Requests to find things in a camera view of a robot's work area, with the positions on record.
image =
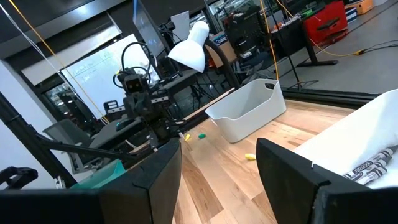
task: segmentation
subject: hardwood floorboard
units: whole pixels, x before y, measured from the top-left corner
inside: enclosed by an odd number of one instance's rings
[[[173,224],[257,224],[276,220],[259,177],[257,138],[294,150],[354,110],[286,101],[287,111],[235,144],[211,120],[189,130],[182,141],[182,179]],[[206,138],[198,139],[199,134]]]

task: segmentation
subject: cardboard box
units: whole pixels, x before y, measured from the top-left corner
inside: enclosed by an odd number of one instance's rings
[[[218,34],[214,35],[213,37],[210,37],[210,40],[212,40],[214,43],[216,43],[220,49],[224,52],[226,58],[228,59],[228,61],[234,62],[236,60],[236,54],[234,49],[231,46],[231,43],[228,41],[228,39],[226,38],[226,34],[224,32],[219,32]],[[220,57],[217,55],[217,53],[209,48],[206,45],[207,50],[210,53],[211,58],[213,59],[215,65],[217,68],[220,68],[221,66],[223,66],[223,62],[221,61]]]

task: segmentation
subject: gray floor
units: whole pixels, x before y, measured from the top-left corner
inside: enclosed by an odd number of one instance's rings
[[[349,24],[350,33],[326,48],[335,54],[347,54],[374,44],[398,39],[398,0],[390,0],[359,16]],[[293,54],[294,65],[308,59],[305,49]],[[296,68],[301,81],[319,80],[306,88],[318,90],[384,93],[398,88],[398,47],[382,49],[361,56],[335,57],[324,52],[318,60],[339,60],[334,66]],[[278,63],[282,86],[296,80],[288,60]]]

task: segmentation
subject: orange cable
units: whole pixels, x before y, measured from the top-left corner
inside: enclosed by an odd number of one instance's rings
[[[83,89],[83,87],[76,81],[75,77],[71,75],[69,70],[66,68],[66,66],[61,62],[61,60],[58,58],[58,56],[54,53],[54,51],[50,48],[50,46],[44,41],[44,39],[40,36],[40,34],[32,27],[30,22],[25,18],[25,16],[20,12],[18,7],[13,3],[12,0],[9,0],[9,2],[14,6],[15,10],[18,12],[18,14],[24,19],[24,21],[27,23],[27,25],[35,32],[35,34],[39,37],[39,39],[43,42],[43,44],[48,48],[48,50],[51,52],[51,54],[58,60],[58,62],[62,65],[63,69],[67,71],[67,73],[72,77],[72,79],[77,83],[77,85],[83,90],[83,93],[87,96],[87,98],[91,101],[91,103],[95,106],[95,108],[98,110],[98,112],[101,114],[101,116],[106,120],[106,122],[109,123],[108,119],[104,116],[104,114],[101,112],[101,110],[97,107],[97,105],[94,103],[94,101],[88,96],[86,91]]]
[[[269,34],[269,27],[268,27],[268,21],[267,21],[267,14],[266,14],[266,10],[264,9],[264,5],[262,3],[262,0],[260,0],[261,3],[261,9],[264,13],[264,19],[266,21],[266,27],[267,27],[267,33]],[[269,46],[271,47],[271,52],[272,52],[272,56],[274,58],[274,65],[275,65],[275,72],[276,72],[276,79],[279,80],[279,73],[278,73],[278,64],[276,62],[276,57],[275,57],[275,52],[274,52],[274,47],[272,46],[272,42],[271,39],[269,39]]]

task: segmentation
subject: yellow object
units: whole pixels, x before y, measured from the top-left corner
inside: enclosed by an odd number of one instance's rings
[[[247,160],[256,160],[256,155],[251,154],[251,153],[246,153],[246,154],[244,155],[244,157],[245,157]]]

